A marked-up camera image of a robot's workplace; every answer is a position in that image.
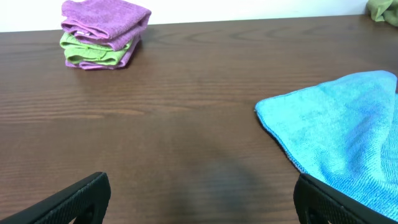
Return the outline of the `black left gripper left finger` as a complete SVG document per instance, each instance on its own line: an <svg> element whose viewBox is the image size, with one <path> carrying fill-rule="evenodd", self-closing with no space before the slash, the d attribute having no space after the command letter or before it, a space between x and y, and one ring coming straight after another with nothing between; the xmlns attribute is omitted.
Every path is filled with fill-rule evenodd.
<svg viewBox="0 0 398 224"><path fill-rule="evenodd" d="M111 197L105 172L95 172L1 224L102 224Z"/></svg>

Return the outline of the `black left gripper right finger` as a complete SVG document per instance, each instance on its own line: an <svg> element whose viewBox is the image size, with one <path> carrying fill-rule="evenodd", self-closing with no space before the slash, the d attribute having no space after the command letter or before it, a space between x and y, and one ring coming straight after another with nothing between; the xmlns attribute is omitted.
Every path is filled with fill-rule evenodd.
<svg viewBox="0 0 398 224"><path fill-rule="evenodd" d="M309 174L300 174L294 205L301 224L397 224Z"/></svg>

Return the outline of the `blue microfiber cloth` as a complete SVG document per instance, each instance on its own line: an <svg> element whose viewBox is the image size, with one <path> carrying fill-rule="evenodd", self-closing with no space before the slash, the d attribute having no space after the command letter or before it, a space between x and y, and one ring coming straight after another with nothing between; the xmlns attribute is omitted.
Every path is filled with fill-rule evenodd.
<svg viewBox="0 0 398 224"><path fill-rule="evenodd" d="M397 77L360 72L259 101L255 112L302 173L397 219Z"/></svg>

